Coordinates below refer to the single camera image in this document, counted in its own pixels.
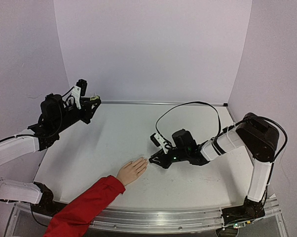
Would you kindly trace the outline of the yellow nail polish bottle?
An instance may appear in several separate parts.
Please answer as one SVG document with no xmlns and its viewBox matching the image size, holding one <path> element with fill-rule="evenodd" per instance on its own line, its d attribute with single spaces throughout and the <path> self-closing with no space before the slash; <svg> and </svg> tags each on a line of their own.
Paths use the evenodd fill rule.
<svg viewBox="0 0 297 237">
<path fill-rule="evenodd" d="M 95 100 L 99 100 L 99 99 L 100 99 L 100 96 L 96 95 L 96 94 L 94 94 L 92 97 L 90 97 L 90 101 L 95 101 Z"/>
</svg>

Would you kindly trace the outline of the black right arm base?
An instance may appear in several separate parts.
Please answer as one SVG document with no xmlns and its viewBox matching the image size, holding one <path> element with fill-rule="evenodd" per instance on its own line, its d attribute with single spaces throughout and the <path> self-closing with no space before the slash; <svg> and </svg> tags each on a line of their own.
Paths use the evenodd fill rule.
<svg viewBox="0 0 297 237">
<path fill-rule="evenodd" d="M 240 206 L 228 207 L 222 210 L 223 225 L 225 227 L 236 223 L 253 221 L 265 216 L 264 203 L 255 202 L 245 197 Z"/>
</svg>

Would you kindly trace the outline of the red sleeved forearm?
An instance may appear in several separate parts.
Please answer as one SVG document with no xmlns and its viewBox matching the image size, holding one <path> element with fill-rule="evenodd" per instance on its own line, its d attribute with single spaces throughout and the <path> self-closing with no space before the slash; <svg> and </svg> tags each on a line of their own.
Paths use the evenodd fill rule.
<svg viewBox="0 0 297 237">
<path fill-rule="evenodd" d="M 124 191 L 125 187 L 117 178 L 111 175 L 101 178 L 53 216 L 44 236 L 83 236 L 91 221 Z"/>
</svg>

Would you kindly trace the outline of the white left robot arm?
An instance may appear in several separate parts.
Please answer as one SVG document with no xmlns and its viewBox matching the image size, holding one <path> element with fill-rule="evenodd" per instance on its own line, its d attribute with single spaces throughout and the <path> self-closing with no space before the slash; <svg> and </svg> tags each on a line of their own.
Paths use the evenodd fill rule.
<svg viewBox="0 0 297 237">
<path fill-rule="evenodd" d="M 101 104 L 98 95 L 94 97 L 70 96 L 63 100 L 59 94 L 49 94 L 41 103 L 41 115 L 36 124 L 30 125 L 21 134 L 0 140 L 0 167 L 26 154 L 40 152 L 51 147 L 59 134 L 82 121 L 89 124 Z M 0 177 L 0 201 L 21 201 L 38 204 L 43 188 L 36 183 L 5 180 Z"/>
</svg>

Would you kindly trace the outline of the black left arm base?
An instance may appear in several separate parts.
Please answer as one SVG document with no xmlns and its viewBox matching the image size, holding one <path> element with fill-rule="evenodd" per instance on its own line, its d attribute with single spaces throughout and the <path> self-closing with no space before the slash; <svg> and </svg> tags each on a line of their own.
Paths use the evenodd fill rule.
<svg viewBox="0 0 297 237">
<path fill-rule="evenodd" d="M 43 183 L 34 182 L 41 191 L 41 198 L 38 204 L 31 204 L 31 211 L 45 216 L 53 217 L 60 212 L 66 205 L 54 201 L 53 192 Z"/>
</svg>

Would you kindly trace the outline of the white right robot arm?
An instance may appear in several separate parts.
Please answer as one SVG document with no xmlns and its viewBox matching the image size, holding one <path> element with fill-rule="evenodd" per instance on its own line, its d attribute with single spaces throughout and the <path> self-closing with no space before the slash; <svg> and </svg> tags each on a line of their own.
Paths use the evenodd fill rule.
<svg viewBox="0 0 297 237">
<path fill-rule="evenodd" d="M 149 162 L 168 169 L 176 162 L 204 166 L 219 158 L 236 155 L 234 160 L 238 160 L 244 156 L 245 169 L 251 172 L 246 199 L 259 203 L 265 195 L 276 159 L 279 129 L 273 121 L 248 113 L 241 121 L 201 144 L 186 129 L 173 133 L 173 145 L 155 133 L 150 138 L 159 151 L 151 155 Z"/>
</svg>

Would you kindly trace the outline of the mannequin hand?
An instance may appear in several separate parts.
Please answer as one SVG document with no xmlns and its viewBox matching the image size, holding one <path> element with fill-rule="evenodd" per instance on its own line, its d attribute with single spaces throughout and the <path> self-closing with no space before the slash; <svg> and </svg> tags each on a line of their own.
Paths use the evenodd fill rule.
<svg viewBox="0 0 297 237">
<path fill-rule="evenodd" d="M 141 157 L 125 164 L 118 172 L 116 178 L 123 186 L 127 186 L 137 180 L 147 169 L 148 160 Z"/>
</svg>

